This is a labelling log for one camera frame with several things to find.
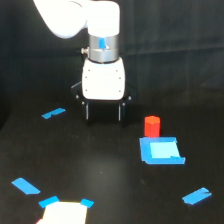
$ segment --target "red cylinder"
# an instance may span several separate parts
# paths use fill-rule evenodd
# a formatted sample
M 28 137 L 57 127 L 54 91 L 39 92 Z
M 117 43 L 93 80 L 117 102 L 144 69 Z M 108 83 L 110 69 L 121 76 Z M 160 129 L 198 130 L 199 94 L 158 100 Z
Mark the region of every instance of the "red cylinder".
M 156 138 L 160 136 L 160 118 L 155 116 L 145 117 L 145 136 Z

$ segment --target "black tabletop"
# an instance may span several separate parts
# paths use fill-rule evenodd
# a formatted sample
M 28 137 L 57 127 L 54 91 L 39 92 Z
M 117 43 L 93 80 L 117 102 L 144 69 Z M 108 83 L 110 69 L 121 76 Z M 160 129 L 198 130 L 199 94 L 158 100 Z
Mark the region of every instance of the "black tabletop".
M 66 112 L 41 117 L 59 107 Z M 94 201 L 86 224 L 223 223 L 223 109 L 130 105 L 120 127 L 117 105 L 90 107 L 90 126 L 80 107 L 48 98 L 23 98 L 12 107 L 0 132 L 0 223 L 36 223 L 44 212 L 38 202 L 52 196 Z M 161 118 L 161 136 L 177 138 L 185 165 L 141 161 L 139 138 L 149 115 Z M 18 190 L 11 182 L 19 177 L 41 193 Z M 212 196 L 193 206 L 183 202 L 202 187 Z

